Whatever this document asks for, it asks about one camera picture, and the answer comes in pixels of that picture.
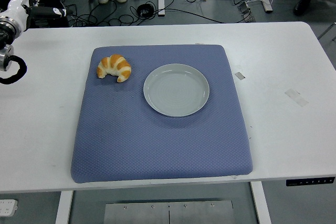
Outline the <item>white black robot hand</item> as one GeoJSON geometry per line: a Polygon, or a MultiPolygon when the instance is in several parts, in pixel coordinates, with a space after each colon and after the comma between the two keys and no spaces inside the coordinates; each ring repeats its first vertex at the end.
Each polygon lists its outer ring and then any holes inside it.
{"type": "Polygon", "coordinates": [[[67,8],[41,6],[42,0],[10,0],[7,10],[1,12],[1,24],[8,25],[16,36],[29,28],[29,22],[37,19],[58,19],[72,15],[67,8]]]}

